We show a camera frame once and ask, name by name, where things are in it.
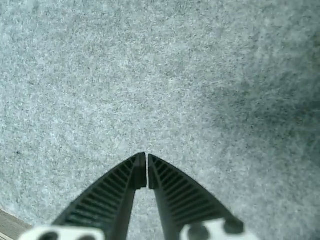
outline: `screw hole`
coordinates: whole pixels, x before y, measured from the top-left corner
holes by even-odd
[[[39,240],[57,240],[59,238],[58,234],[56,232],[47,232],[43,234]]]
[[[79,240],[96,240],[96,238],[94,236],[86,235],[79,238]]]

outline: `gray carpet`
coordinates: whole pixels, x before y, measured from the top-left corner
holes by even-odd
[[[1,0],[0,208],[49,224],[128,157],[262,240],[320,239],[319,0]],[[164,239],[141,190],[128,240]]]

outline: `wooden baseboard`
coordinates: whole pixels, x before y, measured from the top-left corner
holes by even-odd
[[[0,240],[17,240],[32,226],[0,209]]]

